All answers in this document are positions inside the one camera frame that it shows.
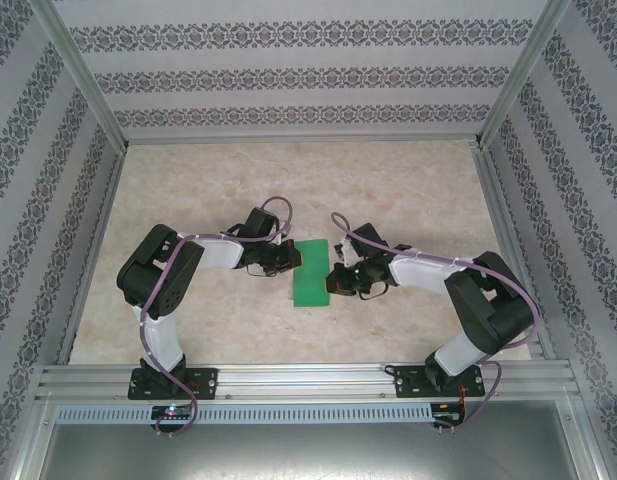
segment enclosure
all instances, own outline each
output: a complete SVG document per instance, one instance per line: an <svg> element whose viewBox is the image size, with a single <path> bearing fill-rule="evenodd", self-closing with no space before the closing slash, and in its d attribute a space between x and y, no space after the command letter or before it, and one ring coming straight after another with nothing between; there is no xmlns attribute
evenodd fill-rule
<svg viewBox="0 0 617 480"><path fill-rule="evenodd" d="M332 211L501 254L542 323L474 423L384 371L461 332L450 299L200 270L177 330L213 400L157 438L117 273L273 195L330 265ZM617 0L0 0L0 478L460 474L617 478Z"/></svg>

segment white arm segment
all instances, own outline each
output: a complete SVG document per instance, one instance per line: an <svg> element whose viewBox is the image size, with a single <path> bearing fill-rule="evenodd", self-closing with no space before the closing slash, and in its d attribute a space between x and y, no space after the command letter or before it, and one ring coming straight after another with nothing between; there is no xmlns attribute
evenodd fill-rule
<svg viewBox="0 0 617 480"><path fill-rule="evenodd" d="M235 268L244 248L233 240L198 239L195 243L204 247L197 269L200 268ZM141 314L140 307L132 307L137 320ZM176 312L153 320L146 317L146 341L157 361L168 371L171 371L183 358L184 352L177 338ZM157 369L148 355L144 360L155 370Z"/></svg>
<svg viewBox="0 0 617 480"><path fill-rule="evenodd" d="M451 377L456 377L485 356L486 354L475 347L464 332L435 352L435 360Z"/></svg>
<svg viewBox="0 0 617 480"><path fill-rule="evenodd" d="M132 310L139 320L141 308L134 306ZM150 347L157 361L168 371L175 368L184 357L184 352L177 339L176 315L177 312L172 312L170 315L159 317L157 320L146 316L146 342L148 342L148 347ZM144 355L144 360L157 370L147 354Z"/></svg>
<svg viewBox="0 0 617 480"><path fill-rule="evenodd" d="M235 268L244 251L241 243L234 240L201 238L193 242L204 247L197 270L200 268Z"/></svg>
<svg viewBox="0 0 617 480"><path fill-rule="evenodd" d="M390 274L398 285L421 287L432 292L448 295L444 280L464 268L455 265L439 265L426 260L397 255L389 265ZM462 331L452 341L435 352L435 360L451 377L459 375L486 354L473 345Z"/></svg>
<svg viewBox="0 0 617 480"><path fill-rule="evenodd" d="M417 250L411 248L410 250L406 250L406 252L416 254ZM471 259L462 260L465 262L472 262ZM453 273L464 270L455 265L440 265L429 260L422 260L406 255L396 255L388 267L397 285L402 285L404 287L421 287L431 292L441 293L442 295L448 295L444 280Z"/></svg>

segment robotic arm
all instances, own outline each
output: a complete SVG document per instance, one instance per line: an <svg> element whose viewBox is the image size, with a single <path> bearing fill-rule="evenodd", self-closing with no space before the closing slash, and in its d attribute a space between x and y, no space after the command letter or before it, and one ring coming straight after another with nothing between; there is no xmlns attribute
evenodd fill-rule
<svg viewBox="0 0 617 480"><path fill-rule="evenodd" d="M223 234L198 236L181 247L148 309L144 325L150 354L175 378L183 381L186 368L185 355L177 339L175 310L194 273L204 268L248 269L256 264L263 269L261 276L274 276L300 266L301 254L294 241L282 241L283 233L274 235L276 231L279 231L277 217L263 208L254 208L244 224L237 224ZM271 235L272 241L248 241ZM163 273L159 264L170 259L184 237L165 225L156 225L119 272L117 286L140 322L142 307ZM151 355L146 352L140 361L149 383L174 395L177 385L159 372Z"/></svg>
<svg viewBox="0 0 617 480"><path fill-rule="evenodd" d="M353 232L375 244L385 245L374 227L367 223ZM454 381L468 367L499 352L533 324L533 314L526 300L509 285L479 271L420 259L409 245L395 247L404 254L380 248L346 236L337 251L343 263L335 263L326 279L330 293L359 295L368 300L371 288L383 283L389 287L414 286L448 295L457 311L463 332L426 359L426 378L438 391L454 386ZM464 262L488 268L508 278L515 278L501 257L485 252Z"/></svg>

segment cable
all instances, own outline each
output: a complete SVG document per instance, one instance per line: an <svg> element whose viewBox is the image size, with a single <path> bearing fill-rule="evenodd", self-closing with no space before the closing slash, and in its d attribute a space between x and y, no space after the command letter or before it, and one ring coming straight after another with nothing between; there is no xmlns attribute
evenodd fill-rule
<svg viewBox="0 0 617 480"><path fill-rule="evenodd" d="M383 292L381 292L381 293L378 293L378 294L376 294L376 295L373 295L372 297L364 297L364 296L361 294L361 292L359 292L359 298L361 298L361 299L362 299L362 300L364 300L364 301L367 301L367 300L372 300L373 298L381 297L382 295L385 295L385 294L386 294L386 292L388 291L388 288L389 288L389 287L388 287L388 284L386 283L386 284L385 284L385 286L384 286L384 291L383 291Z"/></svg>
<svg viewBox="0 0 617 480"><path fill-rule="evenodd" d="M352 237L356 240L359 240L360 242L363 242L366 245L370 245L371 247L379 248L381 250L384 250L388 253L393 253L395 255L405 255L405 256L409 256L413 258L421 258L422 260L429 260L439 265L457 265L459 267L470 268L482 274L486 274L493 278L496 278L500 282L505 283L510 288L512 288L515 292L519 294L519 296L521 296L521 298L524 299L524 301L528 304L530 311L532 312L532 329L527 336L525 336L521 340L518 340L516 342L511 342L508 345L505 345L502 348L502 350L507 350L509 348L514 348L514 347L519 347L521 345L525 345L526 343L530 341L531 337L535 336L535 334L539 330L539 322L541 321L541 315L539 314L539 309L537 308L537 305L535 305L535 302L533 301L533 299L530 297L530 295L528 295L528 293L526 293L526 291L523 288L521 288L519 285L517 285L515 282L510 280L508 277L502 275L501 273L495 272L494 270L491 270L490 268L482 267L480 265L475 265L474 263L465 262L459 259L453 260L453 259L446 258L446 257L431 255L429 253L422 253L422 252L413 253L409 251L402 251L402 250L397 250L395 248L390 248L381 243L368 240L362 237L361 235L357 235L355 232L351 231L350 223L348 222L348 219L344 217L341 213L332 212L332 214L330 215L330 218L332 219L333 223L337 225L341 230L343 230L347 236ZM481 363L482 365L495 365L497 367L497 377L495 378L495 382L493 383L492 388L490 389L486 397L483 399L479 407L477 407L477 409L472 413L472 415L470 415L470 417L468 417L468 419L465 420L461 424L462 426L465 426L466 424L472 422L475 419L475 417L477 417L481 413L481 411L485 408L490 398L495 393L495 390L497 386L499 385L499 381L501 380L501 372L502 372L501 364L495 360L490 360L490 355L486 355L481 360L479 360L479 362L477 363Z"/></svg>
<svg viewBox="0 0 617 480"><path fill-rule="evenodd" d="M197 240L197 239L220 239L220 240L235 241L239 243L268 242L274 239L275 237L277 237L280 233L288 234L291 228L290 222L292 221L292 204L286 197L277 195L277 196L270 197L269 199L267 199L262 204L261 208L264 208L266 205L268 205L273 200L281 200L288 206L288 219L284 222L283 226L279 230L276 230L273 233L266 235L265 237L240 238L240 237L232 237L230 235L214 234L214 233L186 235L185 237L183 237L179 241L179 243L177 243L177 246L175 247L175 249L172 251L172 254L170 255L170 258L168 259L168 262L166 262L163 272L161 272L161 275L159 276L159 279L157 280L157 283L155 284L155 288L153 288L152 292L150 293L150 296L148 297L148 300L146 300L146 303L141 309L141 314L139 315L139 338L141 339L141 345L143 346L144 351L146 352L146 355L152 361L153 365L157 368L157 370L159 370L163 375L166 376L166 378L172 381L175 385L181 388L184 392L186 392L186 395L190 397L190 405L192 406L192 409L193 409L193 414L190 416L190 420L188 420L188 423L184 424L180 429L174 432L166 433L160 430L159 425L165 417L158 418L155 423L155 430L157 431L158 436L168 436L169 438L172 438L177 435L181 435L186 430L188 430L192 426L192 424L195 422L195 420L197 419L197 414L199 412L199 404L197 403L197 398L195 397L195 394L193 393L193 391L190 390L190 388L188 388L186 385L184 385L184 383L181 382L177 377L175 377L168 370L166 370L164 366L161 363L159 363L157 358L153 355L150 349L150 346L148 345L148 340L146 339L146 317L148 316L148 310L150 309L153 302L155 301L155 298L157 298L159 291L161 290L161 288L164 285L164 282L166 281L168 272L170 272L170 269L172 268L172 265L175 259L177 258L177 255L179 255L179 252L181 251L183 246L186 244L186 242L189 242L191 240Z"/></svg>
<svg viewBox="0 0 617 480"><path fill-rule="evenodd" d="M475 420L475 418L477 418L481 414L482 410L486 407L486 404L490 401L492 396L495 394L495 391L497 390L497 387L499 386L499 382L501 381L501 374L502 374L501 363L499 363L496 360L488 360L486 362L483 362L482 365L494 365L494 366L496 366L497 367L497 376L495 377L495 380L492 383L492 387L490 387L490 390L486 394L486 397L479 403L479 406L475 409L475 411L472 412L470 414L470 416L468 418L466 418L461 424L456 425L456 426L451 425L450 423L447 423L447 422L445 422L443 420L438 420L438 419L435 419L435 421L434 421L435 423L439 423L440 425L443 425L444 427L453 429L453 431L454 431L454 430L459 430L460 428L464 428L466 425L468 425L471 422L473 422Z"/></svg>
<svg viewBox="0 0 617 480"><path fill-rule="evenodd" d="M476 270L480 273L485 273L486 275L489 275L493 278L496 278L497 280L499 280L502 283L505 283L506 285L508 285L510 288L512 288L517 294L519 294L519 296L521 298L524 299L524 301L528 304L528 307L530 308L530 311L532 312L532 330L530 331L530 333L522 338L521 340L518 340L516 342L511 342L508 345L504 346L502 350L507 350L509 348L515 348L515 347L519 347L521 345L525 345L526 343L528 343L530 341L530 338L535 336L535 334L537 333L537 331L539 330L539 322L541 319L541 315L539 314L539 310L537 309L537 305L535 305L535 302L533 301L533 299L530 297L530 295L528 295L526 293L526 291L521 288L519 285L517 285L515 282L513 282L512 280L510 280L508 277L502 275L499 272L495 272L494 270L491 270L490 268L486 268L486 267L482 267L480 265L475 265L474 263L470 263L470 262L465 262L463 260L459 260L459 259L451 259L451 258L446 258L446 257L440 257L437 255L431 255L429 253L422 253L422 252L417 252L417 253L413 253L413 252L409 252L409 251L403 251L403 250L397 250L395 248L390 248L387 247L386 245L383 245L381 243L377 243L377 242L373 242L372 240L368 240L364 237L362 237L361 235L357 235L355 232L350 230L350 223L348 223L348 219L346 219L346 217L344 217L341 213L339 212L332 212L332 214L330 215L330 218L332 219L333 223L335 225L337 225L341 230L344 231L344 233L346 235L348 235L349 237L352 237L356 240L359 240L360 242L365 243L366 245L370 245L372 247L375 248L379 248L381 250L384 250L388 253L393 253L395 255L404 255L407 257L413 257L413 258L420 258L422 260L430 260L434 263L437 263L439 265L457 265L459 267L464 267L464 268L470 268L472 270Z"/></svg>

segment metal extrusion bar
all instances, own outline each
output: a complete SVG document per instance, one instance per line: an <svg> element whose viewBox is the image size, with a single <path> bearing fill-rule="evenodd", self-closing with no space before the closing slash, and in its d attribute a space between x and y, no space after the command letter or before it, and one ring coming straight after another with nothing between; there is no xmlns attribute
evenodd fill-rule
<svg viewBox="0 0 617 480"><path fill-rule="evenodd" d="M124 162L126 161L126 155L121 154L122 157L117 162L115 166L115 173L113 174L113 180L110 185L110 190L108 195L104 200L104 208L101 214L101 218L99 220L99 224L97 225L97 233L95 234L94 241L92 243L92 250L88 259L86 260L86 268L84 270L84 281L79 287L79 291L77 292L77 298L75 300L75 308L73 309L72 315L70 317L70 321L68 322L68 327L65 333L65 341L61 346L61 350L59 352L59 357L57 359L57 363L66 364L70 359L70 353L72 352L72 347L75 339L75 335L77 334L77 329L79 328L79 323L81 322L81 316L84 313L84 308L86 307L86 298L88 296L88 292L90 291L90 284L92 282L92 278L95 275L95 265L97 263L97 259L99 258L99 252L101 251L101 246L104 243L104 232L106 230L106 226L108 225L108 220L110 219L110 214L112 213L112 204L117 194L117 187L119 186L119 181L121 180L121 172L123 171Z"/></svg>
<svg viewBox="0 0 617 480"><path fill-rule="evenodd" d="M5 469L3 478L22 480L41 477L59 409L50 404L33 405L19 448L13 456L14 462Z"/></svg>
<svg viewBox="0 0 617 480"><path fill-rule="evenodd" d="M146 425L160 417L150 405L64 405L58 425ZM432 422L430 404L364 403L318 405L207 405L195 420L203 425L315 425ZM165 418L164 425L181 425L186 418Z"/></svg>
<svg viewBox="0 0 617 480"><path fill-rule="evenodd" d="M480 142L482 147L490 145L497 134L497 130L501 127L510 107L541 56L542 50L555 31L568 5L570 5L569 0L548 0L546 2L543 12L541 12L535 27L530 32L530 37L484 122Z"/></svg>
<svg viewBox="0 0 617 480"><path fill-rule="evenodd" d="M439 140L474 140L475 134L465 133L373 133L365 135L347 134L294 134L294 135L221 135L221 136L161 136L161 133L144 134L141 137L133 135L130 145L181 145L181 144L205 144L205 143L305 143L305 142L415 142L415 141L439 141Z"/></svg>
<svg viewBox="0 0 617 480"><path fill-rule="evenodd" d="M555 405L577 476L580 479L609 480L583 400L564 399Z"/></svg>
<svg viewBox="0 0 617 480"><path fill-rule="evenodd" d="M88 105L92 108L97 120L106 132L115 152L125 153L126 138L121 126L99 85L97 85L95 76L88 68L88 64L79 51L75 40L64 24L61 15L59 15L54 2L52 0L31 0L28 3L61 55L61 59L70 71L75 83L88 100Z"/></svg>
<svg viewBox="0 0 617 480"><path fill-rule="evenodd" d="M563 400L578 398L579 389L568 361L505 361L494 401ZM204 404L314 404L314 403L443 403L457 398L396 397L393 378L383 364L348 365L220 365L217 395ZM134 366L46 366L36 403L55 405L137 404L128 400L128 382ZM496 370L483 368L488 390ZM144 404L163 404L145 401Z"/></svg>

